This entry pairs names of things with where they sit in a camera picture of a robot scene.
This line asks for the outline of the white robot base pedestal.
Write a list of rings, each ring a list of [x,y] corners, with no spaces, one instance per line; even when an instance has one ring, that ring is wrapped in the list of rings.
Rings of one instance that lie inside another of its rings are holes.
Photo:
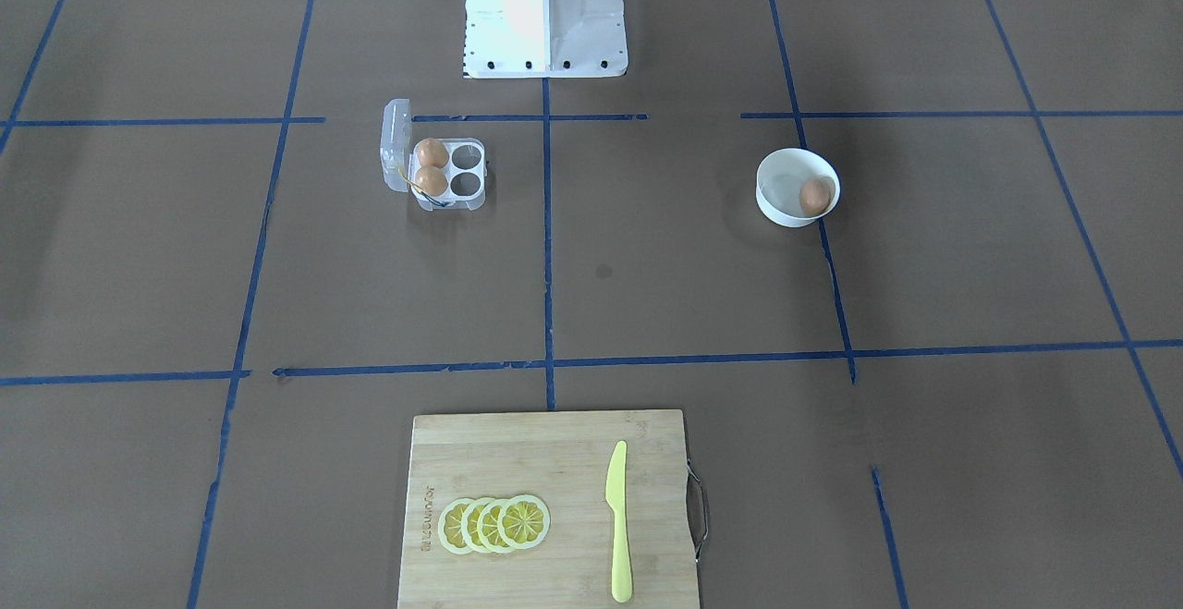
[[[623,0],[465,0],[470,79],[600,79],[627,74]]]

